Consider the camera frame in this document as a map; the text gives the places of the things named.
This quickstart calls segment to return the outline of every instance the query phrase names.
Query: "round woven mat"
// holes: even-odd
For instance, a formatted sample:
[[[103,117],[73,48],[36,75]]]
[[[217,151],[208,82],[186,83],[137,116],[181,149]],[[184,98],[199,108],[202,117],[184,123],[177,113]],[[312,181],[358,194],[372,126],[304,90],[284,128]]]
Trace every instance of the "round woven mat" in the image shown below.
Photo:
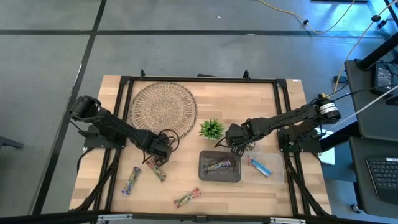
[[[183,138],[197,120],[197,103],[189,90],[172,82],[158,82],[141,90],[134,98],[130,117],[137,129],[148,129],[158,134],[165,129]]]

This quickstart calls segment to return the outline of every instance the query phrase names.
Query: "gray floor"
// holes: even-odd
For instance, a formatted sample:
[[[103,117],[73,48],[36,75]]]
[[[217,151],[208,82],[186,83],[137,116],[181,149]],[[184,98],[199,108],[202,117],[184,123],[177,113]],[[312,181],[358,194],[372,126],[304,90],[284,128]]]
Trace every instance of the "gray floor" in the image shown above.
[[[267,2],[309,18],[318,30],[330,27],[348,6],[308,0]],[[0,29],[91,30],[99,5],[100,0],[0,1]],[[366,5],[355,5],[334,30],[365,30],[371,15]],[[99,29],[296,31],[303,27],[292,16],[255,0],[108,0]],[[29,213],[87,41],[85,35],[0,35],[0,135],[25,142],[21,151],[8,147],[0,151],[0,217]],[[137,75],[140,69],[147,75],[222,77],[240,77],[247,69],[252,77],[302,79],[311,100],[319,92],[332,91],[331,79],[356,41],[297,36],[97,36],[79,94],[96,96],[103,75]],[[350,58],[364,57],[383,41],[364,38]],[[338,106],[343,117],[353,113],[348,97]],[[83,138],[70,126],[44,213],[68,210],[82,145]],[[335,215],[394,222],[353,213],[348,206],[355,197],[347,182],[327,180],[326,185]]]

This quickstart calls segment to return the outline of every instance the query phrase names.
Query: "yellow cable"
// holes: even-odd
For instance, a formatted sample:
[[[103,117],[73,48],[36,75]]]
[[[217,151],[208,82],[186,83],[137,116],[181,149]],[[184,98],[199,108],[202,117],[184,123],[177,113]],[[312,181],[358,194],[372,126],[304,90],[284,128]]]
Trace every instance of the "yellow cable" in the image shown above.
[[[397,2],[398,0],[394,0],[394,1],[392,1],[388,6],[386,6],[379,14],[378,14],[378,16],[380,16],[388,7],[390,7],[392,4],[394,4],[395,2]],[[348,57],[351,55],[351,53],[353,52],[353,50],[355,49],[355,47],[359,44],[359,41],[361,41],[362,40],[362,38],[365,36],[365,33],[368,31],[368,29],[373,25],[373,21],[370,23],[370,25],[368,26],[368,28],[366,28],[366,30],[363,32],[363,34],[362,34],[362,36],[359,38],[359,40],[357,41],[357,43],[354,45],[354,47],[351,49],[351,51],[348,53],[348,55],[347,55],[347,57],[346,57],[346,60],[348,60]],[[344,64],[343,64],[343,66],[341,66],[341,69],[340,69],[340,72],[338,73],[338,76],[337,76],[337,80],[336,80],[336,85],[335,85],[335,89],[333,90],[333,93],[335,93],[336,92],[336,90],[337,90],[337,85],[338,85],[338,80],[340,79],[340,76],[341,76],[341,74],[343,73],[343,70],[344,70]]]
[[[279,8],[277,8],[277,7],[271,6],[270,4],[264,2],[263,0],[259,0],[259,1],[260,1],[261,3],[263,3],[263,4],[265,4],[266,6],[270,7],[271,9],[275,9],[276,11],[279,11],[279,12],[284,12],[284,13],[288,13],[288,14],[293,15],[293,16],[297,16],[298,18],[300,18],[300,19],[302,19],[303,21],[305,21],[304,17],[298,15],[297,13],[290,12],[290,11],[287,11],[287,10],[283,10],[283,9],[279,9]],[[346,13],[348,12],[348,10],[351,8],[351,6],[352,6],[354,3],[355,3],[355,0],[353,0],[353,1],[351,2],[351,4],[348,6],[347,10],[346,10],[346,11],[344,12],[344,14],[340,17],[340,19],[338,19],[337,22],[336,22],[333,26],[331,26],[329,29],[327,29],[327,30],[325,30],[325,31],[322,31],[322,32],[315,31],[315,30],[312,28],[312,26],[310,25],[309,22],[308,22],[306,25],[308,25],[308,27],[309,27],[314,33],[316,33],[316,34],[324,34],[324,33],[326,33],[326,32],[329,32],[329,30],[331,30],[332,28],[334,28],[334,27],[340,22],[340,20],[346,15]]]

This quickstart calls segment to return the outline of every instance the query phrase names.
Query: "chair leg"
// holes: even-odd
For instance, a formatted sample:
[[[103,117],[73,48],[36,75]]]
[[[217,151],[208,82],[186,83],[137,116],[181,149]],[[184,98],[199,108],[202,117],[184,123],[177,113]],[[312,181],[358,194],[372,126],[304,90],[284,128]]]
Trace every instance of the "chair leg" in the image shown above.
[[[2,136],[0,136],[0,144],[1,144],[1,146],[11,146],[16,149],[20,149],[20,148],[24,147],[23,143],[13,141],[11,139],[8,139],[8,138],[2,137]]]

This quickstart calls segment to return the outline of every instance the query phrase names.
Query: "black desk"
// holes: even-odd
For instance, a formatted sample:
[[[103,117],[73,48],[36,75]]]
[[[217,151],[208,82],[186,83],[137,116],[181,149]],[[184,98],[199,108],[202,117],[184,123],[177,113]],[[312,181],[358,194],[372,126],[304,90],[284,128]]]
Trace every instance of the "black desk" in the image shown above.
[[[355,61],[345,62],[351,92],[370,88],[370,71],[357,68]],[[370,91],[351,95],[355,111],[377,98]],[[357,121],[320,141],[322,151],[349,141],[357,182],[354,183],[358,207],[371,215],[398,218],[398,205],[376,196],[367,157],[398,157],[398,106],[381,99],[356,115]]]
[[[398,142],[350,137],[349,145],[353,156],[357,183],[358,207],[366,213],[383,217],[398,218],[398,205],[380,201],[375,193],[372,179],[366,165],[367,157],[398,157]]]

